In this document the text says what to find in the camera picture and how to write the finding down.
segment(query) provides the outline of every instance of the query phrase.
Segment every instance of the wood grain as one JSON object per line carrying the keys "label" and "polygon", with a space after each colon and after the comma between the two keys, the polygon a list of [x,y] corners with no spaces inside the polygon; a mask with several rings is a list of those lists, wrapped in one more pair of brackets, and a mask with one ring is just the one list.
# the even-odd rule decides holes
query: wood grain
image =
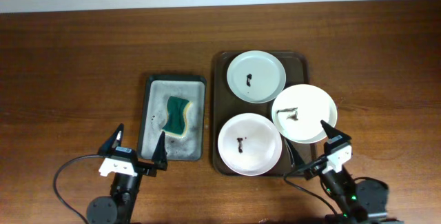
{"label": "wood grain", "polygon": [[[200,74],[223,50],[295,50],[311,84],[337,103],[353,138],[354,176],[391,188],[407,223],[441,219],[441,0],[298,3],[220,8],[0,15],[0,223],[80,223],[52,192],[67,160],[95,153],[119,123],[135,148],[146,78]],[[133,222],[294,222],[330,213],[281,179],[231,178],[203,157],[144,178]],[[85,212],[108,194],[100,160],[69,167],[61,194]],[[316,179],[296,180],[321,192]]]}

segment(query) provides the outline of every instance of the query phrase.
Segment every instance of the tray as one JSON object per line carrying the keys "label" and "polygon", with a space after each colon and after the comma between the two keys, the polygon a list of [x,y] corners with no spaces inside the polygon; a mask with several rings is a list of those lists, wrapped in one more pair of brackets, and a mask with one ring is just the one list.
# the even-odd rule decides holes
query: tray
{"label": "tray", "polygon": [[196,161],[202,156],[205,88],[200,76],[155,75],[145,86],[143,116],[138,140],[138,156],[151,159],[161,129],[167,122],[167,101],[177,96],[192,102],[187,111],[187,133],[182,138],[165,136],[168,160]]}
{"label": "tray", "polygon": [[[213,90],[213,166],[221,174],[228,176],[241,176],[229,169],[219,155],[217,139],[223,125],[233,116],[242,113],[256,113],[271,120],[271,107],[273,101],[267,103],[248,103],[240,100],[230,90],[227,84],[227,70],[231,61],[245,51],[221,52],[214,58],[214,90]],[[308,83],[309,75],[305,57],[297,52],[268,52],[274,55],[285,68],[287,82],[285,87],[300,83]],[[316,158],[316,146],[314,144],[299,144],[287,142],[293,148],[296,165],[308,163]],[[290,155],[286,145],[283,145],[282,155],[277,164],[267,173],[261,176],[283,176],[293,170]]]}

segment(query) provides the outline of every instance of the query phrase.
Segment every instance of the sponge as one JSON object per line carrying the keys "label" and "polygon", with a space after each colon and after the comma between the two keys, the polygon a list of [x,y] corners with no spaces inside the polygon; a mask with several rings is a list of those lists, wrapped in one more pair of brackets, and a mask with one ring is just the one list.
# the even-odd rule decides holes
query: sponge
{"label": "sponge", "polygon": [[171,96],[167,101],[167,123],[163,130],[166,134],[183,137],[187,132],[187,110],[192,102]]}

